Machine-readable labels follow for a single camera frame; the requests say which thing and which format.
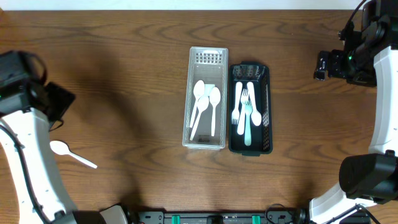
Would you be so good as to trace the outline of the white plastic fork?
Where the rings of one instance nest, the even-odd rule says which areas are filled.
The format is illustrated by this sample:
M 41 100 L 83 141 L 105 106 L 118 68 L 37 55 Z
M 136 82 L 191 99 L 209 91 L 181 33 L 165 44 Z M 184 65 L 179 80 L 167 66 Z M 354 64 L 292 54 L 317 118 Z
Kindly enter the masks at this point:
M 246 121 L 245 121 L 245 130 L 244 130 L 244 144 L 246 146 L 250 146 L 252 143 L 251 121 L 250 121 L 251 113 L 252 113 L 252 106 L 251 106 L 251 103 L 249 101 L 247 101 L 246 106 L 245 106 Z
M 245 112 L 245 106 L 248 101 L 248 98 L 249 98 L 249 93 L 248 93 L 248 90 L 245 88 L 241 94 L 241 112 L 239 115 L 239 122 L 238 122 L 238 128 L 237 128 L 237 133 L 239 135 L 243 135 L 243 133 L 244 133 L 244 127 L 243 127 L 244 126 L 244 117 L 245 117 L 244 112 Z

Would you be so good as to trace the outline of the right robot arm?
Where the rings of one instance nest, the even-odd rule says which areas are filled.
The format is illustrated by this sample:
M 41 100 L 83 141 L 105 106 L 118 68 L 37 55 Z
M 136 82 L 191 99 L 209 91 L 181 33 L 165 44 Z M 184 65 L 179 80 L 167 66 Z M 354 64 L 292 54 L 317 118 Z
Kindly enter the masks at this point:
M 397 1 L 361 1 L 361 29 L 348 19 L 338 37 L 343 50 L 321 51 L 313 77 L 340 78 L 376 88 L 376 114 L 367 154 L 346 157 L 338 183 L 311 199 L 294 223 L 378 220 L 368 208 L 397 200 Z

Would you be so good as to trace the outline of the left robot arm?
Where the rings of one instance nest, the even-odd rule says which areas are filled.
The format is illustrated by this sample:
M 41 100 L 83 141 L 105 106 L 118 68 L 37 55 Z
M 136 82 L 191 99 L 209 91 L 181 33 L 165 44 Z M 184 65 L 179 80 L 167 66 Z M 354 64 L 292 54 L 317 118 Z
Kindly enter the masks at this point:
M 50 148 L 50 130 L 75 95 L 47 82 L 36 55 L 1 54 L 1 146 L 19 203 L 20 223 L 55 223 L 76 210 Z

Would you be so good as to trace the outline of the white plastic utensil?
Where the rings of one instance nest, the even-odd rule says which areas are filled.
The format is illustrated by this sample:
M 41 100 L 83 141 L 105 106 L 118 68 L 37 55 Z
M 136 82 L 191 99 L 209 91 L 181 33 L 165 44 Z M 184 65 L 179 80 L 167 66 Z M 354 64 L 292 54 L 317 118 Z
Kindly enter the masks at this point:
M 239 101 L 241 97 L 243 84 L 241 82 L 237 82 L 235 86 L 235 99 L 234 99 L 234 110 L 232 112 L 232 124 L 237 125 L 239 121 Z

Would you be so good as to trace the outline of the white plastic spoon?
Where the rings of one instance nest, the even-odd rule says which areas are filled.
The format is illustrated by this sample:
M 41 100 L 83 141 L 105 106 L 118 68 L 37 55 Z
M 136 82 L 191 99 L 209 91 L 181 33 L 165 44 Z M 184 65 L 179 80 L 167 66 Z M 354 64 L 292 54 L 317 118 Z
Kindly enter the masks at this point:
M 202 96 L 199 100 L 198 100 L 198 116 L 196 117 L 195 123 L 193 125 L 193 129 L 192 129 L 192 133 L 190 135 L 190 140 L 192 141 L 193 138 L 195 137 L 199 122 L 200 122 L 200 118 L 201 118 L 201 114 L 202 112 L 204 112 L 207 107 L 209 105 L 209 98 L 207 96 Z
M 190 127 L 192 128 L 194 125 L 194 120 L 197 112 L 197 103 L 198 100 L 204 95 L 205 92 L 205 83 L 203 80 L 199 80 L 196 82 L 194 88 L 193 88 L 193 95 L 195 97 L 195 102 L 193 106 L 193 111 L 190 119 Z
M 250 99 L 250 102 L 252 105 L 251 120 L 255 126 L 260 126 L 261 122 L 262 122 L 262 116 L 261 116 L 260 112 L 257 110 L 253 82 L 247 83 L 247 89 L 248 89 L 248 93 L 249 93 L 249 99 Z
M 216 119 L 216 107 L 221 100 L 221 93 L 219 88 L 214 87 L 210 93 L 210 103 L 212 105 L 212 119 L 211 119 L 211 136 L 215 135 L 215 119 Z
M 94 168 L 94 169 L 98 168 L 98 166 L 96 164 L 92 163 L 91 161 L 89 161 L 89 160 L 87 160 L 87 159 L 85 159 L 85 158 L 83 158 L 83 157 L 71 152 L 68 144 L 66 144 L 65 142 L 62 142 L 62 141 L 50 141 L 50 148 L 51 148 L 51 150 L 54 153 L 56 153 L 56 154 L 58 154 L 60 156 L 68 155 L 68 156 L 71 156 L 72 158 L 80 161 L 81 163 L 83 163 L 86 166 L 89 166 L 89 167 Z

